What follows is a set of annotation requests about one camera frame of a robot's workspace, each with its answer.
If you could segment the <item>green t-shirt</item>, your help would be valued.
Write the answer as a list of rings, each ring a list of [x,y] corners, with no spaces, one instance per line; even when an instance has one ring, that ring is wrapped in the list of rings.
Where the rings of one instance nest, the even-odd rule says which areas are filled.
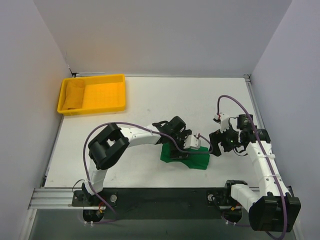
[[[160,160],[165,163],[182,163],[189,169],[206,170],[209,165],[210,155],[208,153],[199,154],[199,152],[207,152],[208,148],[201,146],[198,150],[190,149],[189,151],[195,152],[196,154],[190,154],[184,159],[171,159],[170,145],[166,143],[162,146]]]

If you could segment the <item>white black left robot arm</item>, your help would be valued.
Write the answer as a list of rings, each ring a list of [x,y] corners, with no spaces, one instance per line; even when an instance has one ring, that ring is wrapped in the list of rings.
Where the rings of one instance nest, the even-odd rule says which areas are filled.
[[[169,158],[183,160],[189,156],[189,149],[198,149],[200,140],[186,129],[186,123],[175,116],[170,121],[152,123],[138,127],[120,127],[121,123],[110,123],[88,143],[90,164],[88,178],[82,184],[83,199],[91,206],[100,203],[107,170],[113,167],[127,148],[140,145],[169,145]]]

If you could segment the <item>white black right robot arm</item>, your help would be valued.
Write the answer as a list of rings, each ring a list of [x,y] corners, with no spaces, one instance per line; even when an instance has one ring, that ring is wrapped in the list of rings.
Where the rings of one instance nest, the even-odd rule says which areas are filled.
[[[210,150],[216,157],[243,147],[250,158],[258,180],[259,192],[244,180],[227,180],[221,194],[214,198],[217,206],[239,204],[248,212],[254,231],[290,232],[301,209],[298,197],[285,186],[278,171],[266,129],[251,124],[253,115],[240,114],[234,129],[230,116],[218,113],[213,120],[220,128],[209,134]]]

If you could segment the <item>yellow plastic bin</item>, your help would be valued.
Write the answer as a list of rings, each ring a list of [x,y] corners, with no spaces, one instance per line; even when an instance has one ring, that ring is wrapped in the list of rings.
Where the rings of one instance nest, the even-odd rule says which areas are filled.
[[[67,84],[72,79],[84,81],[82,107],[62,110]],[[57,112],[64,116],[122,112],[126,109],[126,80],[124,74],[65,78],[61,83]]]

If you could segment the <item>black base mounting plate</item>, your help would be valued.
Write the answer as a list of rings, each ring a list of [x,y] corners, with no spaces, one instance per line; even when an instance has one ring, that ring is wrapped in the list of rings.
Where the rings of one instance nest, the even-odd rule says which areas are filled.
[[[73,193],[71,205],[82,207],[84,220],[213,220],[239,222],[243,209],[223,187],[104,188],[98,196]]]

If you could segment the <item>rolled yellow t-shirt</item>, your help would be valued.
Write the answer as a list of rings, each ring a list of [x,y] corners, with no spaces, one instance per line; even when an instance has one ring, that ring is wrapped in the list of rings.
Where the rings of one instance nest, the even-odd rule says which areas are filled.
[[[81,109],[85,92],[85,82],[82,79],[72,79],[67,83],[65,101],[62,110]]]

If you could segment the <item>aluminium right side rail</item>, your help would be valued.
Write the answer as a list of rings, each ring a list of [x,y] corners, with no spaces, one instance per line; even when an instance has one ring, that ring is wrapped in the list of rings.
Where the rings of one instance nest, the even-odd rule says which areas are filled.
[[[259,110],[256,98],[255,98],[255,95],[254,95],[254,91],[253,91],[253,88],[252,88],[250,75],[249,74],[245,74],[243,77],[245,79],[245,82],[246,82],[246,85],[247,85],[247,89],[248,89],[248,92],[249,92],[249,95],[250,95],[250,99],[251,99],[251,102],[252,102],[252,105],[253,105],[253,108],[254,108],[255,117],[257,119],[257,124],[258,124],[259,127],[265,129],[266,127],[264,125],[264,122],[263,122],[263,119],[262,119],[262,116],[261,116],[261,112]]]

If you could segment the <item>aluminium front frame rail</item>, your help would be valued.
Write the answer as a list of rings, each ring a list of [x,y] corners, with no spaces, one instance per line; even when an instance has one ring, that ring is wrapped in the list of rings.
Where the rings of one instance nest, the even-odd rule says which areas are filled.
[[[31,197],[30,208],[54,209],[64,207],[84,209],[105,209],[108,203],[112,208],[124,203],[174,203],[174,202],[204,202],[208,206],[219,209],[230,208],[238,202],[231,197],[229,190],[224,187],[214,188],[105,188],[99,193],[100,197],[89,195],[82,189],[72,190],[60,188],[36,189]]]

